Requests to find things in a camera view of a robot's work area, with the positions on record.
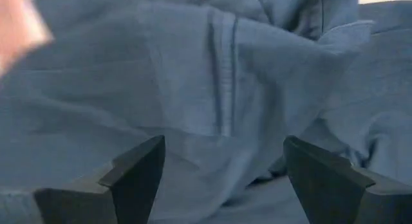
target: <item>black clamp jaw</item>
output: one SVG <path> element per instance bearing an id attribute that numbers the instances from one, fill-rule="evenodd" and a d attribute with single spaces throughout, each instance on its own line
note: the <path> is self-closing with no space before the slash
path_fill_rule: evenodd
<path id="1" fill-rule="evenodd" d="M 284 142 L 288 175 L 311 224 L 412 223 L 412 187 L 294 136 Z"/>
<path id="2" fill-rule="evenodd" d="M 146 224 L 164 158 L 157 136 L 61 188 L 2 188 L 0 223 Z"/>

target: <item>black plastic piece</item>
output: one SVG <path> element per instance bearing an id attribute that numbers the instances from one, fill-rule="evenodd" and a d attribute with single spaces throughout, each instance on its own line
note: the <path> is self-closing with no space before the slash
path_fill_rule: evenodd
<path id="1" fill-rule="evenodd" d="M 164 158 L 157 136 L 62 188 L 0 189 L 0 223 L 146 224 Z"/>
<path id="2" fill-rule="evenodd" d="M 288 175 L 311 224 L 412 223 L 412 187 L 294 136 L 284 142 Z"/>

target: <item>blurry hand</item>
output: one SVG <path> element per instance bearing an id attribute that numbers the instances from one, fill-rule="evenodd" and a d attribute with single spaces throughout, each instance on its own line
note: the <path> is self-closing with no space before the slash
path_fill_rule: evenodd
<path id="1" fill-rule="evenodd" d="M 31 0 L 0 0 L 0 75 L 27 50 L 49 39 Z"/>

